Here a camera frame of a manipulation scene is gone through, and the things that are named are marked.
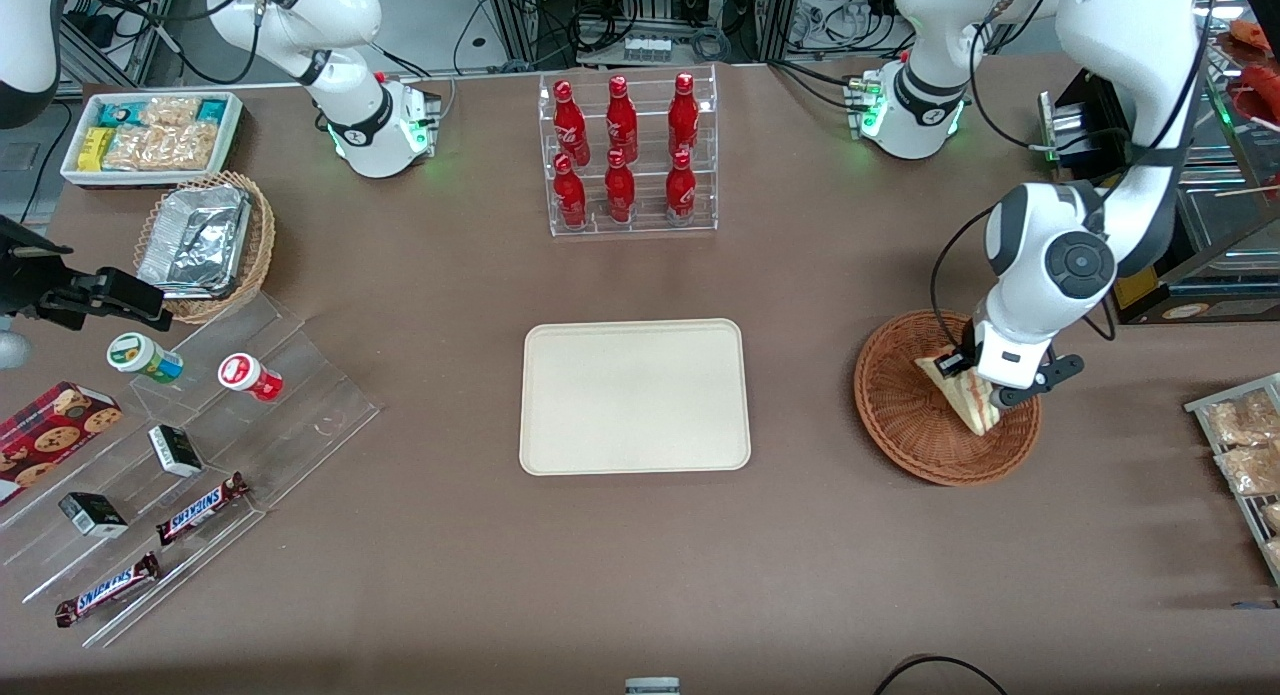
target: round wicker basket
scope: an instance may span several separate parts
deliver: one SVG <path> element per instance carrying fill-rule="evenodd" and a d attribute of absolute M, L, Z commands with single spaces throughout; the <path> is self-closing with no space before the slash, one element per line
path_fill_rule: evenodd
<path fill-rule="evenodd" d="M 965 317 L 942 312 L 959 338 Z M 1005 477 L 1036 445 L 1039 398 L 1001 412 L 987 435 L 970 431 L 946 395 L 915 365 L 950 343 L 933 311 L 884 323 L 863 346 L 854 369 L 854 402 L 872 439 L 904 470 L 938 485 L 982 485 Z"/>
<path fill-rule="evenodd" d="M 165 300 L 164 307 L 173 312 L 175 320 L 189 325 L 204 325 L 229 308 L 238 308 L 250 302 L 257 294 L 266 271 L 271 266 L 271 247 L 275 244 L 275 216 L 271 215 L 271 204 L 262 197 L 262 191 L 238 172 L 219 172 L 216 175 L 198 177 L 196 180 L 178 186 L 178 189 L 205 189 L 212 186 L 237 186 L 252 195 L 253 206 L 250 212 L 248 233 L 244 234 L 244 248 L 241 253 L 239 271 L 236 274 L 237 285 L 229 297 L 223 300 Z M 142 236 L 133 248 L 133 268 L 142 264 L 147 243 L 151 241 L 151 227 L 155 225 L 156 212 L 160 202 L 151 207 L 151 216 L 142 225 Z"/>

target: table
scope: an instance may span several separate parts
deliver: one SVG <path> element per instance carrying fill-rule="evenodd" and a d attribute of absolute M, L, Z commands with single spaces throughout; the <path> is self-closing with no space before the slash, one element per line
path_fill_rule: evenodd
<path fill-rule="evenodd" d="M 1275 326 L 1114 344 L 1071 326 L 1057 349 L 1087 371 L 1046 399 L 1027 463 L 978 489 L 915 480 L 858 421 L 854 358 L 927 306 L 937 250 L 1041 177 L 1036 157 L 968 115 L 938 156 L 895 161 L 776 72 L 719 76 L 721 230 L 608 243 L 547 233 L 535 76 L 463 81 L 438 157 L 389 180 L 334 157 L 302 90 L 242 90 L 233 163 L 278 218 L 266 289 L 385 411 L 106 650 L 0 598 L 0 690 L 562 694 L 676 675 L 689 694 L 869 692 L 915 653 L 1011 692 L 1274 689 L 1276 614 L 1229 603 L 1275 591 L 1180 404 L 1276 370 Z M 1061 58 L 980 72 L 1015 134 L 1071 76 Z M 155 198 L 69 186 L 51 237 L 73 265 L 128 268 Z M 943 268 L 946 306 L 992 284 L 979 241 Z M 739 323 L 750 463 L 521 471 L 526 332 L 653 317 Z M 0 376 L 0 411 L 59 379 L 124 388 L 102 349 L 128 323 L 17 329 L 37 353 Z M 983 691 L 942 666 L 916 678 Z"/>

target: acrylic display stand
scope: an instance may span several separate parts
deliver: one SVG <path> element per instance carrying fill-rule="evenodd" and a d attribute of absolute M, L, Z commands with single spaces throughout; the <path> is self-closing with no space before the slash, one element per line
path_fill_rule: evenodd
<path fill-rule="evenodd" d="M 47 612 L 131 567 L 148 550 L 164 577 L 92 611 L 67 631 L 88 648 L 109 645 L 266 515 L 329 454 L 378 413 L 366 395 L 311 344 L 302 323 L 265 294 L 183 340 L 182 378 L 160 385 L 137 378 L 120 395 L 125 413 L 50 476 L 0 509 L 0 557 L 23 603 Z M 271 403 L 223 388 L 216 376 L 229 353 L 260 358 L 284 379 Z M 147 430 L 156 422 L 191 436 L 205 468 L 178 477 L 160 468 Z M 168 521 L 233 472 L 250 494 L 161 549 L 155 526 Z M 81 535 L 58 508 L 70 491 L 105 495 L 129 527 L 115 540 Z"/>
<path fill-rule="evenodd" d="M 690 168 L 698 180 L 694 192 L 694 215 L 685 227 L 672 225 L 667 220 L 667 174 L 671 172 L 671 154 L 667 145 L 667 111 L 676 90 L 678 72 L 691 72 L 694 76 L 694 97 L 698 101 L 698 147 L 694 148 Z M 627 90 L 636 106 L 640 129 L 640 157 L 631 163 L 631 174 L 636 180 L 636 212 L 627 225 L 617 224 L 609 218 L 604 193 L 604 174 L 608 172 L 609 136 L 605 131 L 604 113 L 609 106 L 608 74 L 589 72 L 567 77 L 573 86 L 573 99 L 586 118 L 586 142 L 591 147 L 591 161 L 577 170 L 586 188 L 586 227 L 571 230 L 564 227 L 556 206 L 556 189 L 552 182 L 556 170 L 552 159 L 559 152 L 556 138 L 556 99 L 552 86 L 561 76 L 541 76 L 539 81 L 538 124 L 543 145 L 543 177 L 547 180 L 547 211 L 553 236 L 627 236 L 690 233 L 694 230 L 716 230 L 719 215 L 717 198 L 717 154 L 716 111 L 716 70 L 713 67 L 645 67 L 627 70 Z"/>
<path fill-rule="evenodd" d="M 1276 412 L 1280 412 L 1280 375 L 1271 375 L 1261 380 L 1245 381 L 1244 385 L 1239 385 L 1238 388 L 1221 390 L 1221 393 L 1217 393 L 1216 395 L 1208 395 L 1208 398 L 1202 398 L 1183 406 L 1187 412 L 1196 413 L 1196 420 L 1199 422 L 1201 430 L 1204 431 L 1208 444 L 1213 448 L 1213 462 L 1216 462 L 1220 470 L 1222 470 L 1222 476 L 1228 477 L 1228 481 L 1231 480 L 1231 476 L 1225 468 L 1222 468 L 1222 454 L 1231 448 L 1230 445 L 1222 445 L 1219 440 L 1217 433 L 1213 431 L 1210 426 L 1208 419 L 1204 416 L 1204 410 L 1208 404 L 1243 398 L 1243 395 L 1248 395 L 1249 393 L 1253 393 L 1253 390 L 1266 390 L 1267 398 L 1271 399 L 1271 407 L 1276 408 Z M 1262 549 L 1262 545 L 1267 540 L 1280 538 L 1280 532 L 1275 532 L 1275 530 L 1267 523 L 1266 518 L 1262 517 L 1262 508 L 1280 500 L 1280 495 L 1239 495 L 1235 494 L 1234 490 L 1233 494 L 1235 497 L 1235 503 L 1240 506 L 1240 512 L 1244 513 L 1244 521 L 1248 522 L 1249 532 L 1253 534 L 1253 540 L 1258 544 L 1258 549 Z M 1271 579 L 1276 585 L 1280 585 L 1280 568 L 1276 568 L 1275 563 L 1272 563 L 1265 553 L 1262 554 L 1262 559 L 1267 563 L 1267 570 L 1271 571 Z"/>

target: red soda bottle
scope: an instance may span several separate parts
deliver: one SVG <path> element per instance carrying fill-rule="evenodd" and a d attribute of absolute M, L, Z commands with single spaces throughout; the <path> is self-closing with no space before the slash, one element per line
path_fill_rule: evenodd
<path fill-rule="evenodd" d="M 671 157 L 676 157 L 680 148 L 694 152 L 694 145 L 698 145 L 698 102 L 694 101 L 694 76 L 689 72 L 676 76 L 676 97 L 667 111 L 667 125 L 671 131 L 667 140 Z"/>
<path fill-rule="evenodd" d="M 694 218 L 694 188 L 698 180 L 689 170 L 689 151 L 681 148 L 672 157 L 672 168 L 667 174 L 667 220 L 672 225 L 685 227 Z"/>
<path fill-rule="evenodd" d="M 627 95 L 627 79 L 609 77 L 609 110 L 604 115 L 609 129 L 609 147 L 621 148 L 627 163 L 640 157 L 640 140 L 636 129 L 636 106 Z"/>
<path fill-rule="evenodd" d="M 609 218 L 626 225 L 636 207 L 636 180 L 627 168 L 622 148 L 609 151 L 609 170 L 604 174 L 604 189 L 609 195 Z"/>
<path fill-rule="evenodd" d="M 567 154 L 556 154 L 553 163 L 556 179 L 552 180 L 552 188 L 556 189 L 561 218 L 568 229 L 581 230 L 586 227 L 586 191 L 582 188 L 582 179 L 573 172 L 573 163 Z"/>
<path fill-rule="evenodd" d="M 556 93 L 556 138 L 561 151 L 570 154 L 573 165 L 586 166 L 591 161 L 591 148 L 586 145 L 586 118 L 573 102 L 573 86 L 557 81 L 552 92 Z"/>

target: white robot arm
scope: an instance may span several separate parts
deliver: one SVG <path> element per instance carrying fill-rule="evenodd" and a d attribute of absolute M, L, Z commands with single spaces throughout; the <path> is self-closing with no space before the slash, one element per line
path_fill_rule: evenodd
<path fill-rule="evenodd" d="M 355 51 L 374 42 L 381 17 L 378 0 L 237 0 L 211 20 L 228 44 L 306 86 L 352 170 L 389 177 L 430 154 L 434 129 L 420 90 L 380 83 Z"/>
<path fill-rule="evenodd" d="M 1114 192 L 1027 184 L 987 221 L 996 287 L 974 316 L 978 375 L 1025 390 L 1057 332 L 1084 317 L 1115 276 L 1149 266 L 1169 247 L 1172 197 L 1185 157 L 1197 68 L 1196 0 L 1061 0 L 1062 49 L 1133 95 L 1137 163 Z"/>
<path fill-rule="evenodd" d="M 915 29 L 915 45 L 908 61 L 888 61 L 868 70 L 863 95 L 868 108 L 859 134 L 895 157 L 929 157 L 942 148 L 963 110 L 969 86 L 969 58 L 974 67 L 982 49 L 973 40 L 991 35 L 989 26 L 1024 22 L 1034 13 L 1051 17 L 1059 0 L 895 0 Z M 977 24 L 991 19 L 979 35 Z"/>
<path fill-rule="evenodd" d="M 26 125 L 58 92 L 58 22 L 67 0 L 0 0 L 0 131 Z"/>

